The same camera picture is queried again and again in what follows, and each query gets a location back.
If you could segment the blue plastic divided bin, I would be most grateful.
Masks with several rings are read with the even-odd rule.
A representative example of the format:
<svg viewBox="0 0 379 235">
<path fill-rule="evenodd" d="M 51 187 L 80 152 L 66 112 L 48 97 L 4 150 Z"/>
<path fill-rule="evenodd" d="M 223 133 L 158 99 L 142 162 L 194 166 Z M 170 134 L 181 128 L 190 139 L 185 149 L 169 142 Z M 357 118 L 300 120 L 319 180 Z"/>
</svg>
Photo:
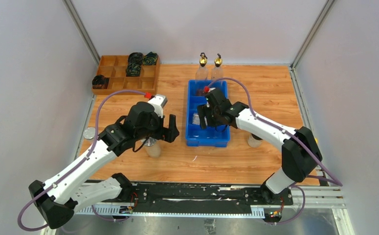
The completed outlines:
<svg viewBox="0 0 379 235">
<path fill-rule="evenodd" d="M 198 113 L 197 107 L 206 104 L 206 99 L 200 92 L 211 83 L 210 80 L 189 80 L 187 90 L 187 114 L 185 126 L 186 145 L 191 147 L 211 146 L 227 147 L 230 141 L 230 130 L 221 125 L 201 129 L 200 125 L 192 124 L 193 113 Z"/>
</svg>

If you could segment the tall oil bottle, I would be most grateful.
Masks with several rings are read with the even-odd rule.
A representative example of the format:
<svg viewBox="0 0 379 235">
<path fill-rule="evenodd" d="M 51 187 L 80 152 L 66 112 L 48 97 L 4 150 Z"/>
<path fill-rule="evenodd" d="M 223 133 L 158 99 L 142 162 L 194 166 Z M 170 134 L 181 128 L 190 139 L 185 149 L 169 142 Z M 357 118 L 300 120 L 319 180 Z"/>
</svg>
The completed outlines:
<svg viewBox="0 0 379 235">
<path fill-rule="evenodd" d="M 214 60 L 214 67 L 211 71 L 211 79 L 212 80 L 216 80 L 216 79 L 223 77 L 222 63 L 223 63 L 222 57 L 218 53 L 217 57 Z"/>
<path fill-rule="evenodd" d="M 204 52 L 200 54 L 200 59 L 199 59 L 199 68 L 196 71 L 196 80 L 207 80 L 208 78 L 208 69 L 206 67 L 207 65 L 207 56 L 205 55 Z"/>
</svg>

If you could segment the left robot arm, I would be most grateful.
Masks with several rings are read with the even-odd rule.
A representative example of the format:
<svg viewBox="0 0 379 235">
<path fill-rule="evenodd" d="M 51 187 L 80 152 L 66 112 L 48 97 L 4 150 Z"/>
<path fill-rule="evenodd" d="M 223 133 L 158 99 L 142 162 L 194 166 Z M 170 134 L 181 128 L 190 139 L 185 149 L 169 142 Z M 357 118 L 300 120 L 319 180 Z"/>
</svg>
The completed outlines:
<svg viewBox="0 0 379 235">
<path fill-rule="evenodd" d="M 49 228 L 62 227 L 75 213 L 98 202 L 131 199 L 133 186 L 122 173 L 85 188 L 81 185 L 105 164 L 134 149 L 137 141 L 153 138 L 174 142 L 179 136 L 176 116 L 170 114 L 169 125 L 164 127 L 163 107 L 163 103 L 153 100 L 136 103 L 126 116 L 106 126 L 89 149 L 69 166 L 45 182 L 35 180 L 29 185 L 33 203 Z"/>
</svg>

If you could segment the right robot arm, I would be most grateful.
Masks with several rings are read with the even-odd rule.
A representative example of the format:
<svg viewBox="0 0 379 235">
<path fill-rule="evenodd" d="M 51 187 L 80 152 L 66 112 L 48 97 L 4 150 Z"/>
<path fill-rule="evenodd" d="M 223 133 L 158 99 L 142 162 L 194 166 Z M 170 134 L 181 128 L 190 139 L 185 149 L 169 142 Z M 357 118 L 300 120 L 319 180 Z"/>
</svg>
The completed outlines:
<svg viewBox="0 0 379 235">
<path fill-rule="evenodd" d="M 312 131 L 295 129 L 266 118 L 242 102 L 231 103 L 219 88 L 204 88 L 206 104 L 197 107 L 202 129 L 220 125 L 249 132 L 253 138 L 276 147 L 282 155 L 281 167 L 260 187 L 262 200 L 274 204 L 287 187 L 304 181 L 322 161 Z"/>
</svg>

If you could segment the silver lid spice jar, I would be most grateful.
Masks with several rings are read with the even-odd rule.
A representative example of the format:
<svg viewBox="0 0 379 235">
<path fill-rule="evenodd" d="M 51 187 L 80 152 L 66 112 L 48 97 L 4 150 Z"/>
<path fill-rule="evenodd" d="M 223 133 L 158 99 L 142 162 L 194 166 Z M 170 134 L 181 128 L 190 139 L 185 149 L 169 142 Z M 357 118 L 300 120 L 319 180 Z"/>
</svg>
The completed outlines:
<svg viewBox="0 0 379 235">
<path fill-rule="evenodd" d="M 144 149 L 151 158 L 159 158 L 161 155 L 160 144 L 154 138 L 148 138 L 148 140 L 144 142 Z"/>
</svg>

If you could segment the black cap shaker jar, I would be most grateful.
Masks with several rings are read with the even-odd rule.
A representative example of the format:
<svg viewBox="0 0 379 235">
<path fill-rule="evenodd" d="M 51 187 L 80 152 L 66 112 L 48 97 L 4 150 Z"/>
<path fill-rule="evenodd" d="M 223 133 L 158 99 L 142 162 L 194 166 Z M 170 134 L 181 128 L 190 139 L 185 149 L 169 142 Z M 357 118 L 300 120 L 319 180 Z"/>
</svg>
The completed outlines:
<svg viewBox="0 0 379 235">
<path fill-rule="evenodd" d="M 254 134 L 250 134 L 248 139 L 247 139 L 247 143 L 248 145 L 251 147 L 251 148 L 258 148 L 260 147 L 260 145 L 262 144 L 263 140 L 254 135 Z"/>
</svg>

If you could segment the far left silver jar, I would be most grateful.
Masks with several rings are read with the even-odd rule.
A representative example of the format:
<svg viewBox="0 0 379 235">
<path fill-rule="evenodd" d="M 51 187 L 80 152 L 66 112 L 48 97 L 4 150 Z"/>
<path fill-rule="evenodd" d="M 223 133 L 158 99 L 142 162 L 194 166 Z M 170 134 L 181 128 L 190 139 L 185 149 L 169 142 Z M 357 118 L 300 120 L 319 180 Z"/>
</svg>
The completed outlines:
<svg viewBox="0 0 379 235">
<path fill-rule="evenodd" d="M 83 131 L 83 138 L 88 141 L 93 141 L 95 139 L 95 133 L 96 133 L 96 129 L 94 127 L 87 127 Z"/>
</svg>

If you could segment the black roll left compartment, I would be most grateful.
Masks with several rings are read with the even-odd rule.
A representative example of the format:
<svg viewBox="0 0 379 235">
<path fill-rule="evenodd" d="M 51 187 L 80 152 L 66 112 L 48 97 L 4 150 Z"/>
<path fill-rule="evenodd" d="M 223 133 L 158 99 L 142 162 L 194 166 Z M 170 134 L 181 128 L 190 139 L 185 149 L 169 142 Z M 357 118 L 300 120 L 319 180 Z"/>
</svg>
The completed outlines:
<svg viewBox="0 0 379 235">
<path fill-rule="evenodd" d="M 92 89 L 106 89 L 109 84 L 109 77 L 105 77 L 104 75 L 96 75 L 92 80 Z"/>
</svg>

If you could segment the wooden compartment tray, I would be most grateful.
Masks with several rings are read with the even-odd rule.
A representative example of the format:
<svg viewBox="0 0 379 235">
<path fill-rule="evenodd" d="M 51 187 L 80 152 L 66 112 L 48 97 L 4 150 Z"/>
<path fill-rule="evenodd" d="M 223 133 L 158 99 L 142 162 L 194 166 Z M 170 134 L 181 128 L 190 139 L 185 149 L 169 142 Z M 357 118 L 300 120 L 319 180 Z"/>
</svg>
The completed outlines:
<svg viewBox="0 0 379 235">
<path fill-rule="evenodd" d="M 143 93 L 157 93 L 160 71 L 160 58 L 154 65 L 142 65 L 138 76 L 127 74 L 128 55 L 103 55 L 96 75 L 104 76 L 104 85 L 94 84 L 91 90 L 95 95 L 109 95 L 120 90 L 136 90 Z"/>
</svg>

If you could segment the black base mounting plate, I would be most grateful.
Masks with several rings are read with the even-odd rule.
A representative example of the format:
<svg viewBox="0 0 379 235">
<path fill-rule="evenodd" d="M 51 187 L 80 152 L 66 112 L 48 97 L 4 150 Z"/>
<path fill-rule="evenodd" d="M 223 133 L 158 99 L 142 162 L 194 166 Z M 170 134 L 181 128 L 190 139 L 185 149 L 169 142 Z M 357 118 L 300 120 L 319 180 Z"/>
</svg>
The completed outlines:
<svg viewBox="0 0 379 235">
<path fill-rule="evenodd" d="M 135 212 L 184 215 L 248 215 L 253 206 L 277 210 L 293 205 L 289 189 L 266 196 L 260 185 L 162 182 L 134 182 L 126 200 L 106 202 L 137 206 Z"/>
</svg>

